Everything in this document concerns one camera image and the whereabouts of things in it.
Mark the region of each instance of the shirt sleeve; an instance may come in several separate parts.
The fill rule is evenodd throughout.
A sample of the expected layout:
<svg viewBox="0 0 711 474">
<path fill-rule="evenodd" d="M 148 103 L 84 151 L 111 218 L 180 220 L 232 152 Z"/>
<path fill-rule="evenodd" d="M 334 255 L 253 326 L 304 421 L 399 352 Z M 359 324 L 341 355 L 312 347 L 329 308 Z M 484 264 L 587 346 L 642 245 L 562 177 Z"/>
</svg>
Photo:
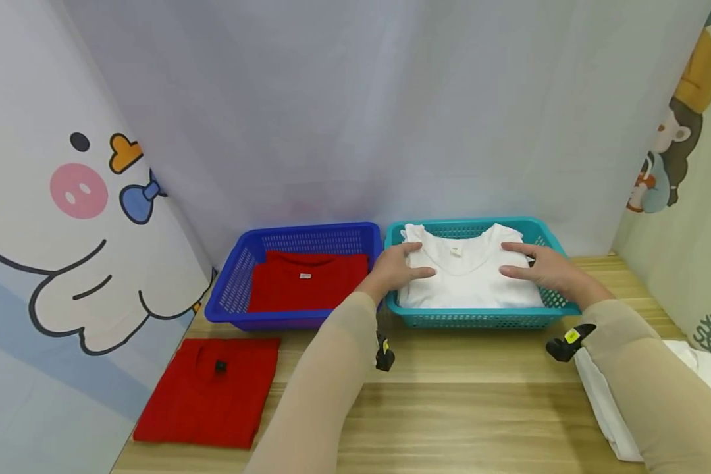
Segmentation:
<svg viewBox="0 0 711 474">
<path fill-rule="evenodd" d="M 376 307 L 354 293 L 303 353 L 246 474 L 333 474 L 342 424 L 375 370 Z"/>
<path fill-rule="evenodd" d="M 584 346 L 654 474 L 711 474 L 711 390 L 618 300 L 585 311 Z"/>
</svg>

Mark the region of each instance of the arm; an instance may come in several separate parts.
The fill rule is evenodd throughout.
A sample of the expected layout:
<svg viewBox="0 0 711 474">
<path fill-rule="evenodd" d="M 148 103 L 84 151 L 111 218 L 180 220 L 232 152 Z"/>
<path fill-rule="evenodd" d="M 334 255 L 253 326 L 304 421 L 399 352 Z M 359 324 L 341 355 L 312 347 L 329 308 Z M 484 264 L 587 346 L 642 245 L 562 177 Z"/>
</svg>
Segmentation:
<svg viewBox="0 0 711 474">
<path fill-rule="evenodd" d="M 377 305 L 389 290 L 435 273 L 410 269 L 409 251 L 385 250 L 374 270 L 321 325 L 305 350 L 248 463 L 246 474 L 333 474 L 342 424 L 366 374 L 375 370 Z"/>
<path fill-rule="evenodd" d="M 642 317 L 552 249 L 504 244 L 535 258 L 510 278 L 560 291 L 596 325 L 583 343 L 603 373 L 645 464 L 654 474 L 711 474 L 711 390 Z"/>
</svg>

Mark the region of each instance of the blue bow tie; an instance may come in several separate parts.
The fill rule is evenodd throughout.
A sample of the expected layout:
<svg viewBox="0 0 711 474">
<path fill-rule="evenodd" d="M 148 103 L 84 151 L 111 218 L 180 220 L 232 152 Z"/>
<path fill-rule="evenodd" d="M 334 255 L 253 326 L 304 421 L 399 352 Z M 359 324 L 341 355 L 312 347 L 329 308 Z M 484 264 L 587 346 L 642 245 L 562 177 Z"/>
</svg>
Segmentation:
<svg viewBox="0 0 711 474">
<path fill-rule="evenodd" d="M 150 182 L 145 186 L 130 184 L 121 190 L 119 201 L 123 213 L 135 224 L 147 224 L 153 214 L 153 201 L 157 196 L 166 196 L 161 185 L 150 170 Z"/>
</svg>

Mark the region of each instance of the blue plastic basket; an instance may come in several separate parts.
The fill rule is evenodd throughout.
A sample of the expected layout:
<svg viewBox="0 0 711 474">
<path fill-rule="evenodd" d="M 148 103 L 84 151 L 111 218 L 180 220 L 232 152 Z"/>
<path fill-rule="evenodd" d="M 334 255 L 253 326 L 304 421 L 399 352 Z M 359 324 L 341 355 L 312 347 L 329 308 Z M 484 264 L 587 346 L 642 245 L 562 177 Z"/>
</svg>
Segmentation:
<svg viewBox="0 0 711 474">
<path fill-rule="evenodd" d="M 529 217 L 496 219 L 469 219 L 454 221 L 404 221 L 394 223 L 387 229 L 385 248 L 400 244 L 404 238 L 400 231 L 406 224 L 423 224 L 430 234 L 449 239 L 475 238 L 493 224 L 509 226 L 524 234 L 527 244 L 545 245 L 564 253 L 555 235 L 543 221 Z M 387 295 L 387 307 L 413 328 L 507 328 L 541 329 L 566 315 L 579 314 L 574 303 L 569 303 L 557 291 L 540 288 L 545 308 L 459 308 L 459 309 L 414 309 L 401 308 L 397 293 Z"/>
<path fill-rule="evenodd" d="M 247 313 L 253 268 L 266 261 L 266 251 L 329 253 L 369 256 L 369 270 L 382 251 L 379 227 L 374 223 L 291 226 L 251 230 L 237 240 L 211 291 L 205 318 L 232 323 L 241 330 L 316 329 L 331 310 Z"/>
</svg>

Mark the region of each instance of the folded red shirt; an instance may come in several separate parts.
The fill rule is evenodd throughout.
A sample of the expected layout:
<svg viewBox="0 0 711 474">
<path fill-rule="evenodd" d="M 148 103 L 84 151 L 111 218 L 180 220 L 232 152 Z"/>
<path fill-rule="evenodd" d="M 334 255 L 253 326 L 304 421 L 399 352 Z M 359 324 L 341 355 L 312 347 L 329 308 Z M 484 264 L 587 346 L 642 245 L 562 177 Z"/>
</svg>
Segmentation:
<svg viewBox="0 0 711 474">
<path fill-rule="evenodd" d="M 250 449 L 279 339 L 185 339 L 134 430 L 137 441 Z"/>
<path fill-rule="evenodd" d="M 334 309 L 369 274 L 366 255 L 267 251 L 253 269 L 248 313 Z"/>
</svg>

